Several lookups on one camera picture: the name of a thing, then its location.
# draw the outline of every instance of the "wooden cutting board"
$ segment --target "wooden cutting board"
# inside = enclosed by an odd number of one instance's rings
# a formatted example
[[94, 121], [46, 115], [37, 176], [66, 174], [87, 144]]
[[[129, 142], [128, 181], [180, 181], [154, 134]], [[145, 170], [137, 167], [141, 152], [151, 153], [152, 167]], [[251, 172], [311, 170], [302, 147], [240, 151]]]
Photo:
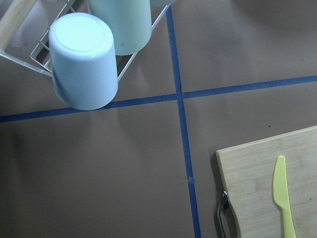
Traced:
[[272, 179], [276, 159], [286, 158], [297, 238], [317, 238], [317, 126], [216, 152], [240, 238], [283, 237]]

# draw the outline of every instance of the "plastic cup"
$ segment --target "plastic cup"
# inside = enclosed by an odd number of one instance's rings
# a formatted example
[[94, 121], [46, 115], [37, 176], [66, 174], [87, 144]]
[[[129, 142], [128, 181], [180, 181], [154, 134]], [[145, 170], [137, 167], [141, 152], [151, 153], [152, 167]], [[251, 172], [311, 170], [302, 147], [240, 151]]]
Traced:
[[110, 27], [116, 55], [138, 52], [151, 37], [150, 0], [88, 0], [88, 12]]
[[56, 95], [79, 110], [108, 104], [118, 90], [110, 28], [86, 13], [70, 13], [53, 23], [49, 33]]

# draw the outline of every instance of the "blue painter's tape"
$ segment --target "blue painter's tape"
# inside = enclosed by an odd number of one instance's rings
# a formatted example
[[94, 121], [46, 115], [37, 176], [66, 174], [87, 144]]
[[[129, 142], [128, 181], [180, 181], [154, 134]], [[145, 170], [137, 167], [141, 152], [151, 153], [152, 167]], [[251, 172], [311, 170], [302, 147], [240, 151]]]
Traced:
[[238, 86], [186, 92], [186, 93], [183, 93], [183, 98], [196, 98], [196, 97], [204, 97], [204, 96], [211, 96], [211, 95], [217, 95], [217, 94], [242, 92], [242, 91], [280, 87], [280, 86], [287, 86], [287, 85], [294, 85], [294, 84], [301, 84], [301, 83], [311, 83], [311, 82], [317, 82], [317, 76], [289, 78], [289, 79], [282, 79], [282, 80], [275, 80], [275, 81], [268, 81], [268, 82], [261, 82], [261, 83], [250, 83], [250, 84], [244, 84], [244, 85], [238, 85]]
[[176, 37], [175, 37], [171, 7], [169, 7], [168, 10], [166, 11], [166, 20], [167, 20], [169, 43], [170, 43], [170, 51], [171, 51], [171, 57], [172, 57], [172, 66], [173, 66], [173, 72], [174, 72], [175, 89], [177, 94], [178, 114], [179, 114], [179, 121], [180, 121], [180, 128], [181, 128], [181, 135], [182, 135], [182, 142], [183, 142], [186, 173], [188, 178], [188, 190], [189, 190], [189, 198], [190, 198], [190, 204], [191, 204], [191, 210], [192, 210], [194, 233], [195, 233], [195, 238], [201, 238], [201, 230], [200, 230], [196, 191], [195, 191], [195, 182], [193, 177], [193, 168], [192, 168], [192, 160], [191, 160], [190, 147], [189, 147], [185, 107], [184, 107], [184, 101], [182, 97], [182, 84], [181, 84], [181, 76], [180, 76], [179, 62], [178, 62], [178, 56], [177, 56]]
[[[103, 108], [97, 109], [97, 111], [110, 109], [110, 108], [122, 108], [122, 107], [128, 107], [128, 106], [159, 103], [159, 102], [166, 102], [166, 101], [173, 101], [173, 100], [177, 100], [176, 94], [168, 94], [168, 95], [162, 95], [162, 96], [117, 101], [117, 102], [111, 102], [107, 104], [106, 106], [104, 106]], [[76, 114], [76, 113], [83, 113], [83, 112], [87, 112], [87, 111], [81, 111], [74, 108], [63, 108], [63, 109], [55, 109], [55, 110], [48, 110], [48, 111], [41, 111], [41, 112], [24, 113], [24, 114], [0, 117], [0, 123], [18, 121], [18, 120], [47, 118], [47, 117]]]

